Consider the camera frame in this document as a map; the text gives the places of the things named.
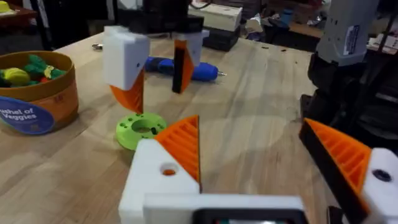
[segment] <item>green toy vegetable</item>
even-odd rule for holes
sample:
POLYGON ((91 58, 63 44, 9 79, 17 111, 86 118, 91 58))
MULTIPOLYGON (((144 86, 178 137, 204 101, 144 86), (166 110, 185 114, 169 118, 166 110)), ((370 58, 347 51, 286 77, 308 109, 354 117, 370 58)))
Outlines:
POLYGON ((29 55, 30 64, 24 67, 24 70, 31 74, 33 79, 41 77, 42 74, 48 79, 58 78, 66 73, 64 70, 59 70, 53 66, 47 65, 45 61, 37 55, 29 55))

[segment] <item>yellow toy vegetable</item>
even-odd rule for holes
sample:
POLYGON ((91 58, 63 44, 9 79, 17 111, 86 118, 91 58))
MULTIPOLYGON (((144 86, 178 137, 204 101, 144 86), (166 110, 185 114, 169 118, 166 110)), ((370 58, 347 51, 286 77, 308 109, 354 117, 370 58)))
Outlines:
POLYGON ((6 3, 5 1, 0 1, 0 13, 2 12, 8 12, 10 11, 10 7, 8 5, 8 3, 6 3))
POLYGON ((24 86, 30 82, 30 76, 27 72, 19 68, 5 69, 3 79, 11 83, 13 86, 24 86))

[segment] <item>screw hole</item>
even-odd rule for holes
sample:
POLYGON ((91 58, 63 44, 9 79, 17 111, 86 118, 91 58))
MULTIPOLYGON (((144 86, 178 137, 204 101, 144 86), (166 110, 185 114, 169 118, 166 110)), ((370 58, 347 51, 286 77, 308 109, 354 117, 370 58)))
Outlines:
POLYGON ((157 135, 157 130, 156 130, 156 128, 151 128, 150 131, 152 132, 153 135, 157 135))
POLYGON ((384 170, 380 170, 380 169, 376 169, 372 171, 372 174, 379 180, 384 181, 384 182, 390 182, 392 180, 391 175, 384 171, 384 170))
POLYGON ((173 176, 177 173, 178 167, 175 164, 167 163, 160 167, 160 172, 165 176, 173 176))

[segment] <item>cable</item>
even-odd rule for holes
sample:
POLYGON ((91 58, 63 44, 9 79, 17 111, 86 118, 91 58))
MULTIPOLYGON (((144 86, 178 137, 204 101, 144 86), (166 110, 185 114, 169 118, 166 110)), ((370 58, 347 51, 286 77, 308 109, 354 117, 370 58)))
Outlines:
POLYGON ((209 6, 211 3, 213 3, 213 0, 209 0, 209 2, 206 3, 205 5, 198 7, 198 6, 195 6, 194 4, 192 4, 192 2, 191 2, 191 3, 190 3, 190 6, 191 6, 192 8, 194 8, 194 9, 200 10, 200 9, 206 8, 206 7, 209 6))

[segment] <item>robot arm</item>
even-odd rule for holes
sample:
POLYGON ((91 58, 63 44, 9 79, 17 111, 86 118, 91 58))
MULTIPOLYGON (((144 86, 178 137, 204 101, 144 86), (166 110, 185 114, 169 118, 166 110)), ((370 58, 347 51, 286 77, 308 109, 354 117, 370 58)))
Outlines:
POLYGON ((182 93, 200 63, 203 18, 188 15, 186 0, 120 0, 122 26, 106 27, 104 79, 125 108, 143 113, 144 64, 150 53, 146 34, 171 32, 175 39, 173 91, 182 93))
POLYGON ((332 0, 317 54, 339 67, 363 62, 378 0, 332 0))

